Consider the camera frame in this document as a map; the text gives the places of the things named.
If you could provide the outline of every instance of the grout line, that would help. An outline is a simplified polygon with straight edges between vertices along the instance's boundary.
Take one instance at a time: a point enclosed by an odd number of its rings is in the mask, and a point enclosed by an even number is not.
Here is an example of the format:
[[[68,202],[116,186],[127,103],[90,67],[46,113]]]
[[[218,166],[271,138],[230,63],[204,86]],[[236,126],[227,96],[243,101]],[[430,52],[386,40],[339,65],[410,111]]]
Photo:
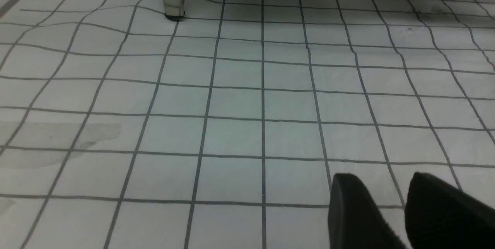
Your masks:
[[[26,195],[26,194],[0,194],[0,198],[28,198],[28,199],[41,199],[47,198],[45,195]],[[117,202],[120,198],[110,198],[101,196],[66,196],[66,195],[52,195],[50,198],[59,200],[102,200]],[[124,198],[123,201],[129,203],[159,203],[159,204],[183,204],[189,205],[192,203],[190,200],[158,200],[158,199],[140,199],[140,198]],[[262,206],[262,203],[242,202],[242,201],[206,201],[197,200],[194,203],[196,205],[241,205],[241,206]],[[292,208],[328,208],[329,205],[304,205],[297,203],[267,203],[268,207],[292,207]],[[378,208],[403,208],[400,205],[378,205]]]
[[[198,37],[198,36],[177,36],[178,38],[191,38],[191,39],[211,39],[207,37]],[[250,41],[246,39],[229,39],[229,40],[238,40],[238,41]],[[300,44],[304,45],[305,43],[292,43],[292,42],[282,42],[282,41],[265,41],[265,43],[281,43],[281,44]],[[317,45],[317,46],[335,46],[335,47],[349,47],[349,45],[346,44],[328,44],[328,43],[308,43],[309,45]],[[43,47],[39,45],[34,45],[34,44],[26,44],[26,43],[0,43],[0,45],[14,45],[14,46],[27,46],[27,47],[33,47],[33,48],[40,48],[43,50],[47,51],[54,51],[54,52],[60,52],[60,53],[65,53],[65,50],[59,50],[59,49],[54,49],[54,48],[48,48],[48,47]],[[354,47],[360,47],[360,48],[389,48],[391,49],[391,46],[377,46],[377,45],[352,45]],[[400,47],[397,46],[398,49],[410,49],[410,50],[437,50],[435,48],[418,48],[418,47]],[[442,48],[442,50],[445,51],[479,51],[478,49],[474,48]],[[489,51],[489,52],[495,52],[495,49],[483,49],[484,51]],[[72,52],[69,51],[67,52],[70,55],[81,55],[81,56],[109,56],[112,57],[115,54],[88,54],[88,53],[80,53],[80,52]],[[123,54],[119,56],[163,56],[164,54]],[[197,57],[197,58],[212,58],[209,56],[194,56],[194,55],[177,55],[177,54],[171,54],[173,56],[182,56],[182,57]],[[251,62],[259,62],[259,60],[246,60],[246,59],[232,59],[236,61],[251,61]]]
[[[13,150],[33,150],[41,152],[82,152],[82,153],[114,153],[114,154],[144,154],[144,155],[163,155],[163,156],[184,156],[184,157],[198,157],[198,153],[178,153],[178,152],[147,152],[147,151],[126,151],[126,150],[93,150],[93,149],[63,149],[63,148],[38,148],[38,147],[8,147],[7,149]],[[261,160],[261,156],[254,155],[222,155],[222,154],[203,154],[203,157],[214,159],[257,159]],[[284,156],[265,156],[265,159],[270,160],[287,160],[287,161],[325,161],[323,158],[301,158],[301,157],[284,157]],[[357,159],[327,159],[327,162],[341,162],[341,163],[366,163],[366,164],[383,164],[386,165],[386,161],[377,160],[357,160]],[[391,165],[434,165],[434,166],[449,166],[446,162],[428,162],[428,161],[410,161],[410,162],[390,162]],[[488,164],[462,164],[451,163],[453,167],[468,167],[468,168],[488,168],[493,169],[495,165]]]
[[[189,247],[189,239],[191,237],[191,227],[193,224],[193,214],[194,214],[194,208],[195,208],[195,202],[196,202],[196,195],[198,193],[198,184],[200,180],[200,170],[201,170],[201,161],[203,158],[203,151],[205,149],[205,138],[207,134],[207,124],[208,124],[208,115],[209,115],[209,110],[210,110],[210,103],[212,101],[212,92],[213,92],[213,80],[215,78],[215,65],[216,65],[216,57],[217,57],[217,52],[218,52],[218,43],[220,42],[220,34],[222,31],[222,18],[223,14],[225,11],[225,1],[223,0],[223,5],[222,5],[222,11],[220,13],[220,22],[218,25],[218,34],[217,34],[217,40],[215,43],[215,52],[213,55],[213,64],[212,64],[212,76],[210,78],[210,86],[208,89],[208,100],[207,100],[207,107],[205,110],[205,120],[203,122],[203,132],[201,133],[201,143],[200,143],[200,152],[198,155],[198,164],[196,167],[196,175],[194,179],[194,186],[193,186],[193,195],[191,199],[191,208],[189,209],[189,217],[188,217],[188,222],[187,222],[187,228],[186,228],[186,238],[184,241],[184,249],[188,249]]]
[[[328,159],[327,147],[325,146],[323,127],[321,125],[322,122],[321,122],[321,115],[320,115],[320,107],[318,104],[318,96],[316,93],[316,87],[315,87],[314,76],[313,76],[313,64],[311,62],[311,50],[309,49],[308,37],[307,37],[307,33],[306,33],[306,25],[304,24],[304,11],[302,9],[302,0],[299,0],[299,10],[301,13],[302,31],[304,33],[304,42],[306,43],[306,51],[307,51],[307,55],[308,55],[309,75],[311,77],[311,87],[312,87],[313,99],[314,99],[315,110],[316,110],[316,119],[318,121],[318,130],[320,133],[321,149],[323,152],[323,158],[325,159],[325,172],[327,173],[328,194],[330,195],[332,192],[332,174],[330,173],[329,164],[327,163],[327,159]]]
[[[335,0],[335,1],[337,3],[337,6],[340,7],[339,0]],[[391,164],[390,164],[390,160],[389,160],[389,156],[387,155],[387,150],[385,149],[385,144],[383,143],[382,134],[380,133],[380,127],[378,126],[378,123],[377,123],[375,114],[373,112],[373,108],[371,107],[371,102],[370,102],[370,99],[369,99],[369,95],[366,93],[366,86],[364,85],[363,77],[361,75],[361,69],[360,69],[360,66],[359,66],[359,59],[357,57],[357,53],[354,51],[354,48],[352,47],[352,42],[350,41],[349,29],[348,29],[347,25],[345,24],[345,18],[343,17],[342,11],[339,10],[339,13],[340,13],[342,22],[344,23],[345,34],[347,35],[347,40],[348,40],[348,43],[350,45],[350,49],[351,49],[352,53],[354,53],[354,60],[356,62],[357,73],[359,75],[359,81],[361,82],[361,87],[363,88],[364,96],[366,97],[366,103],[368,104],[368,108],[369,108],[369,111],[370,111],[370,114],[371,114],[371,118],[373,119],[373,124],[375,126],[376,133],[378,135],[378,139],[379,139],[380,145],[382,147],[383,156],[385,157],[385,162],[387,163],[387,168],[389,169],[390,177],[391,177],[392,181],[394,182],[394,186],[396,187],[396,191],[398,193],[398,197],[401,200],[401,205],[404,207],[405,206],[405,201],[404,201],[404,198],[403,198],[403,195],[402,195],[402,192],[401,192],[401,188],[399,187],[399,184],[397,182],[397,179],[396,179],[396,177],[394,175],[394,171],[392,170],[392,167],[391,167]]]
[[[261,0],[261,248],[266,249],[265,0]]]
[[[373,2],[373,5],[376,8],[376,13],[382,19],[382,21],[384,22],[384,24],[385,24],[385,26],[387,28],[387,34],[389,36],[389,41],[392,44],[392,47],[394,48],[394,51],[397,53],[397,55],[399,55],[401,57],[403,66],[405,68],[404,71],[405,71],[405,76],[407,77],[407,81],[409,82],[409,84],[410,84],[410,86],[411,86],[411,88],[412,88],[412,90],[414,92],[414,96],[416,97],[416,99],[417,99],[417,101],[419,103],[419,107],[421,108],[421,111],[423,112],[423,115],[426,118],[426,121],[428,122],[428,125],[430,126],[431,131],[432,131],[433,135],[435,136],[435,139],[437,140],[438,145],[440,146],[440,149],[442,150],[442,153],[444,154],[445,160],[447,161],[447,164],[449,165],[449,168],[451,170],[451,173],[452,173],[452,176],[454,178],[454,181],[456,182],[456,186],[458,187],[458,189],[463,190],[463,188],[461,187],[461,185],[459,183],[459,180],[458,180],[456,174],[454,173],[454,168],[451,165],[451,160],[449,159],[449,155],[447,154],[447,151],[445,150],[445,147],[442,144],[442,141],[440,140],[440,137],[438,136],[437,131],[433,128],[433,124],[432,124],[432,122],[430,120],[430,117],[428,117],[428,113],[426,112],[426,109],[424,107],[424,104],[423,104],[423,102],[421,101],[421,98],[418,95],[418,92],[416,90],[416,87],[414,87],[414,83],[411,80],[411,76],[409,74],[409,71],[407,71],[407,68],[406,68],[404,56],[397,50],[396,45],[394,43],[394,40],[392,38],[391,32],[390,32],[390,28],[389,28],[387,22],[385,21],[385,19],[383,18],[382,13],[380,13],[380,11],[378,10],[378,6],[377,6],[375,0],[371,0],[371,1]]]

